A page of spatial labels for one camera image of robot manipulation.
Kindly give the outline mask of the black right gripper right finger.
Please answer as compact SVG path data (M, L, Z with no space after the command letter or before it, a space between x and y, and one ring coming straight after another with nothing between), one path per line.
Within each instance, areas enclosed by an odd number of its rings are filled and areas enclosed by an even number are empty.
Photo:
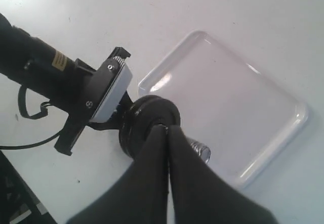
M190 147L181 127L169 127L168 145L176 223L278 222L219 178Z

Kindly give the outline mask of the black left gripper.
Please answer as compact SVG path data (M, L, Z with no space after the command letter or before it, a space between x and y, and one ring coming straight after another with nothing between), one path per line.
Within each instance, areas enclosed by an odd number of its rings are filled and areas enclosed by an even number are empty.
M59 153L70 156L72 148L86 126L94 130L120 129L124 114L133 104L128 92L124 93L118 106L106 122L90 122L119 71L120 65L112 59L114 56L120 56L126 62L131 54L122 47L115 47L98 69L76 59L76 67L70 75L72 99L64 101L68 106L68 118L54 145Z

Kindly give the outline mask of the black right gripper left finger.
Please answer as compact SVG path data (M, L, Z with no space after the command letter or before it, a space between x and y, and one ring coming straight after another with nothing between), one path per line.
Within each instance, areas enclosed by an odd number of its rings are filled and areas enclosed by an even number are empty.
M166 223L168 174L167 130L155 126L119 180L68 223Z

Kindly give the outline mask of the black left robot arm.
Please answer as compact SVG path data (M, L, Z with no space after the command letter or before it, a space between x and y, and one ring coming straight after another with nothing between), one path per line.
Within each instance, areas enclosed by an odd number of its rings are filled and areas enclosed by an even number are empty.
M1 17L1 74L20 84L18 108L22 117L46 117L48 107L66 112L63 128L54 135L55 149L71 155L86 126L119 129L132 74L126 65L130 53L116 47L98 69L72 60L39 38Z

